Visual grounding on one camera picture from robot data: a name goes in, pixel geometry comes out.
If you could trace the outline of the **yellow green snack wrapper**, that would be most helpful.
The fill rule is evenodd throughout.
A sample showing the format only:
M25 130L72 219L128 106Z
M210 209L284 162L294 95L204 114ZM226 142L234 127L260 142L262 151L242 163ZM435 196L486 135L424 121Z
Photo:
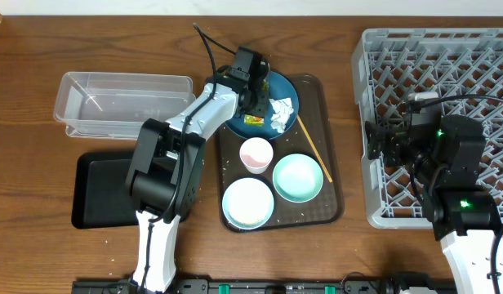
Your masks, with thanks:
M263 82L255 92L254 105L244 115L246 125L262 127L269 105L269 83Z

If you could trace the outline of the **white tissue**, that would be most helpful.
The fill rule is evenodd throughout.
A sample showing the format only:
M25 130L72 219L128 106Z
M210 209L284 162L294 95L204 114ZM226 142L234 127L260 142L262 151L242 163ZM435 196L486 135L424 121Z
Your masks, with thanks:
M269 100L272 110L274 111L271 116L270 126L279 134L285 132L287 121L294 112L292 100L284 98L280 100Z

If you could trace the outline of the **white pink paper cup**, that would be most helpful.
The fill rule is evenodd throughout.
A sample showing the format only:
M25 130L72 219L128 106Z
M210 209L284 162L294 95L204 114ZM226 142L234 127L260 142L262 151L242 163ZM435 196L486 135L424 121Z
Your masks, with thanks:
M244 141L239 150L239 158L244 167L252 174L263 173L273 160L272 145L260 137Z

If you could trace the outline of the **mint green bowl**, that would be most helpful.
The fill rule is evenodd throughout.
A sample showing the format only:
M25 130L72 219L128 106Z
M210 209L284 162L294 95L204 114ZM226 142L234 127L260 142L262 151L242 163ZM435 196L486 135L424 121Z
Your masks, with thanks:
M289 154L276 163L272 181L276 192L285 200L306 203L320 193L324 174L310 156Z

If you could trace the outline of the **light blue bowl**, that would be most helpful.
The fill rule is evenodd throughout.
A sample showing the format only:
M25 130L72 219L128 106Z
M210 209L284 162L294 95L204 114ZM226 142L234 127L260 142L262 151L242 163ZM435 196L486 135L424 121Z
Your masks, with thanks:
M251 177L236 180L223 194L222 212L226 220L238 229L261 227L273 211L273 193L262 180Z

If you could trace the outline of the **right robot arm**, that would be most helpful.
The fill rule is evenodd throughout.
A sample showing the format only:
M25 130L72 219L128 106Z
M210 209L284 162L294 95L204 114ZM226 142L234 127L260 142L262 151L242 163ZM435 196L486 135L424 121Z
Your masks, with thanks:
M447 115L386 129L366 122L367 156L405 166L412 193L431 223L459 293L503 293L503 219L478 185L483 126Z

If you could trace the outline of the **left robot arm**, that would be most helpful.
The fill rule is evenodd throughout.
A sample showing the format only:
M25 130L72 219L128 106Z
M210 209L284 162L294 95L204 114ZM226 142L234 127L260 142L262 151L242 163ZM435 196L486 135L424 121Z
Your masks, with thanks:
M201 95L164 122L143 123L125 186L140 229L131 292L164 293L176 275L180 221L192 207L207 140L236 114L253 114L267 96L266 60L236 61L217 69Z

